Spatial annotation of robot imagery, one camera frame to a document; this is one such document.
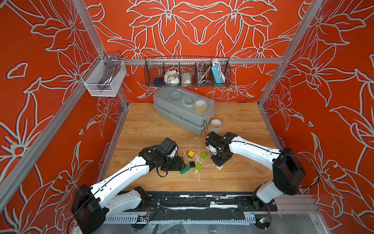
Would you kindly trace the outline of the dark green lego brick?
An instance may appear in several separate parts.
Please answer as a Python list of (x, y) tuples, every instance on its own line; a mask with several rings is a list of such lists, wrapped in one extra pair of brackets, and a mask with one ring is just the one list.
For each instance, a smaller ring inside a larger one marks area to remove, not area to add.
[(182, 171), (180, 171), (180, 174), (183, 175), (183, 174), (189, 172), (190, 170), (191, 170), (190, 166), (186, 165), (185, 168)]

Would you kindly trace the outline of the yellow lego brick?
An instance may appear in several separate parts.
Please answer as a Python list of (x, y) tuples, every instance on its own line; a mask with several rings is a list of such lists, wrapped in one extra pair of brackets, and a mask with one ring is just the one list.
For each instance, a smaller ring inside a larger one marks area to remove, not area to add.
[(190, 158), (190, 159), (192, 159), (193, 157), (194, 157), (194, 155), (195, 155), (195, 152), (194, 151), (189, 151), (188, 152), (188, 154), (187, 154), (187, 156)]

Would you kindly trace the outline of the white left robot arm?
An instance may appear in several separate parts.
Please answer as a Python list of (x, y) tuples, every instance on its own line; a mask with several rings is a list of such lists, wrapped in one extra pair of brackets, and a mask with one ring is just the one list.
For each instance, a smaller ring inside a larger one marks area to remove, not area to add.
[(73, 218), (83, 234), (92, 234), (104, 223), (107, 217), (119, 212), (135, 209), (146, 194), (133, 189), (120, 194), (132, 182), (153, 169), (164, 167), (168, 172), (178, 156), (176, 142), (167, 139), (160, 145), (142, 149), (138, 155), (122, 169), (92, 186), (81, 185), (75, 194), (71, 207)]

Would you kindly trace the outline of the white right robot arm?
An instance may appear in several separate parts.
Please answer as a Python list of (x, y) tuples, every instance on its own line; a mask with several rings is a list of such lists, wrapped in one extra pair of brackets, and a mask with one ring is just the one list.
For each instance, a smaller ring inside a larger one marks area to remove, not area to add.
[(259, 185), (251, 196), (251, 204), (259, 210), (282, 195), (293, 196), (306, 176), (299, 158), (289, 148), (274, 149), (246, 140), (228, 132), (221, 136), (210, 132), (206, 148), (216, 166), (223, 166), (233, 155), (243, 156), (267, 168), (272, 178)]

